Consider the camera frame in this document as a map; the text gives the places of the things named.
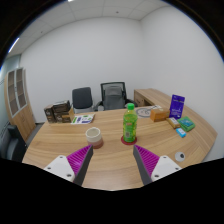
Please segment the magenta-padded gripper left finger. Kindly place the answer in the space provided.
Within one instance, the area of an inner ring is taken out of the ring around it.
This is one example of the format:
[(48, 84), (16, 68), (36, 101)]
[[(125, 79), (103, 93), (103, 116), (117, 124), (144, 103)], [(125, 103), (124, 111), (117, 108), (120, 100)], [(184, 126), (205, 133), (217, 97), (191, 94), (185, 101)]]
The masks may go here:
[(81, 186), (92, 155), (93, 146), (88, 145), (68, 156), (59, 155), (44, 170)]

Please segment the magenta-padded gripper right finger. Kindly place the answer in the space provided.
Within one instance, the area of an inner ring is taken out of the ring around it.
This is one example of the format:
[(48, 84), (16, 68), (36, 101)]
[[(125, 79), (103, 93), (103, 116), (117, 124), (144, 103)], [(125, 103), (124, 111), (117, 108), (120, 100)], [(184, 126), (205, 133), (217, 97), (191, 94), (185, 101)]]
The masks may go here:
[(181, 167), (167, 155), (158, 156), (138, 145), (133, 147), (133, 155), (135, 157), (143, 185), (148, 185), (181, 170)]

